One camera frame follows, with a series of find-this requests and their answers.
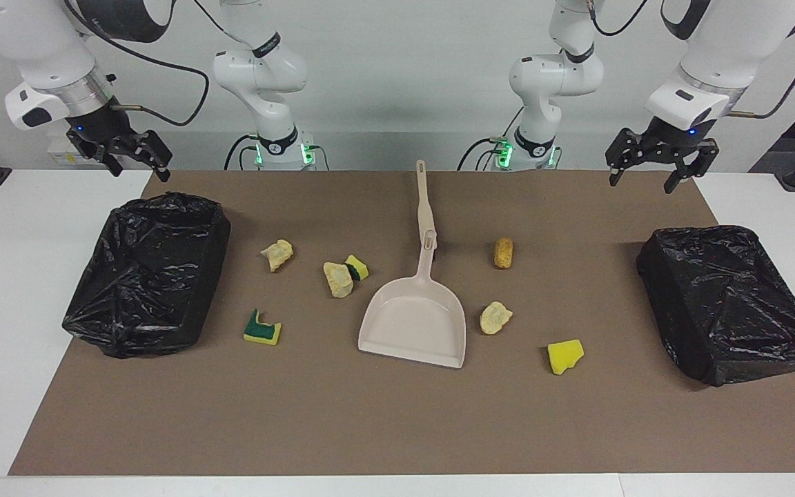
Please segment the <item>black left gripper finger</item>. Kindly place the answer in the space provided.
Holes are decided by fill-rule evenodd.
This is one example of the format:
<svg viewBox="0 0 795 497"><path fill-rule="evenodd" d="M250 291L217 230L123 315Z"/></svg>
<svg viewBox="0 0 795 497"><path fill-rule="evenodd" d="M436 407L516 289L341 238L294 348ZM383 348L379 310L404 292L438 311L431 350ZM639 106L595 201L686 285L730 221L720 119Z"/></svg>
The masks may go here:
<svg viewBox="0 0 795 497"><path fill-rule="evenodd" d="M715 139L704 139L694 147L679 148L673 152L674 170L665 182L665 194L672 194L676 187L687 179L700 178L719 154Z"/></svg>
<svg viewBox="0 0 795 497"><path fill-rule="evenodd" d="M640 166L647 161L643 133L635 133L630 129L621 129L607 148L607 166L609 167L609 185L618 185L625 170Z"/></svg>

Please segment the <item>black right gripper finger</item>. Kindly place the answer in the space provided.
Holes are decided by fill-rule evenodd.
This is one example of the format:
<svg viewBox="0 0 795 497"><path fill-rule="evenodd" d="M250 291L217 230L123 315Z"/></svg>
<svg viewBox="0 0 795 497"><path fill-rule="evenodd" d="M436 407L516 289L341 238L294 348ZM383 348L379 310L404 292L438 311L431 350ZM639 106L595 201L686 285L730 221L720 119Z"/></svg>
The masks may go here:
<svg viewBox="0 0 795 497"><path fill-rule="evenodd" d="M157 132L126 133L121 136L121 144L127 157L151 167L161 182L168 182L170 179L168 164L173 158L173 152L164 144Z"/></svg>
<svg viewBox="0 0 795 497"><path fill-rule="evenodd" d="M67 131L66 137L82 157L92 159L103 164L114 177L122 173L122 164L113 154L108 152L106 146L86 141L76 131Z"/></svg>

